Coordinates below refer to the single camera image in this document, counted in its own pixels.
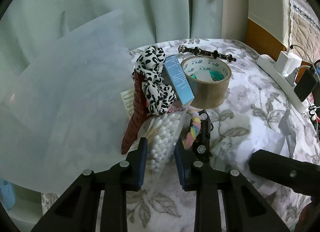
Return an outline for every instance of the black toy car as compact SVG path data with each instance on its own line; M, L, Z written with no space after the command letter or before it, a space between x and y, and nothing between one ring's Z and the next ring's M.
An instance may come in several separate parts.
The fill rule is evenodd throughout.
M198 111L201 119L200 133L192 144L192 150L197 158L202 162L209 162L210 153L210 132L213 130L213 124L210 121L206 110Z

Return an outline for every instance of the black and white scrunchie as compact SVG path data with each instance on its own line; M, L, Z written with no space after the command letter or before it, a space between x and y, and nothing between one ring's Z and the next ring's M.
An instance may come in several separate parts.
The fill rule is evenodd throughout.
M172 87L161 77L165 53L161 47L150 46L136 61L136 71L145 77L142 90L151 114L164 115L177 99Z

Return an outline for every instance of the silver screw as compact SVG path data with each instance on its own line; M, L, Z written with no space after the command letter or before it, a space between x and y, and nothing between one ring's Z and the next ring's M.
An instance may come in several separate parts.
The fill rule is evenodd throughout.
M232 170L230 171L230 174L231 174L232 176L238 176L240 173L239 173L238 170L232 169Z
M193 165L194 165L195 167L202 167L202 166L203 166L203 162L195 161L195 162L193 163Z
M129 166L129 162L128 161L122 161L122 162L120 162L120 166L121 167L128 167Z
M296 177L297 176L297 171L296 170L292 170L291 172L290 172L290 177L291 178L294 178L294 177Z
M83 171L82 171L82 174L84 175L84 176L88 176L88 175L90 175L92 173L92 170L90 170L90 169L84 169Z

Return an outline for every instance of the silver wheel rim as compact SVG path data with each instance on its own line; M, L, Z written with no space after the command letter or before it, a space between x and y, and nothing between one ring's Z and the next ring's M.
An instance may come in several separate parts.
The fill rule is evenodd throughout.
M200 115L200 119L201 119L201 120L206 120L207 117L208 117L208 115L207 115L206 113L202 113L202 114Z
M197 152L198 152L199 154L203 154L205 151L206 151L206 148L205 148L204 145L198 146Z

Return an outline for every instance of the floral tablecloth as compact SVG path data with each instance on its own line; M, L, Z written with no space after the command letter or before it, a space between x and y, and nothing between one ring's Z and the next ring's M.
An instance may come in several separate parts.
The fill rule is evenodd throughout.
M278 124L286 110L290 111L288 122L296 135L293 158L320 164L319 140L310 120L296 111L277 83L257 65L258 54L254 50L239 41L226 39L183 39L156 45L162 47L166 55L177 54L182 61L191 56L188 53L178 54L178 46L183 44L210 51L217 49L220 53L230 53L237 58L236 62L228 64L232 77L225 101L218 108L207 110L215 126L211 133L211 149L218 148L221 151L220 154L215 153L211 160L214 168L219 157L223 158L223 139L241 137L250 132L249 126L236 120L237 115L260 118L267 127L280 133ZM133 64L147 47L130 51ZM309 197L297 194L285 186L272 183L266 189L264 184L251 182L288 227L296 223L300 212L310 202ZM42 194L44 213L57 198L58 196L52 193ZM172 159L164 169L158 191L153 197L149 198L144 190L127 193L128 231L193 231L195 205L196 194L181 189Z

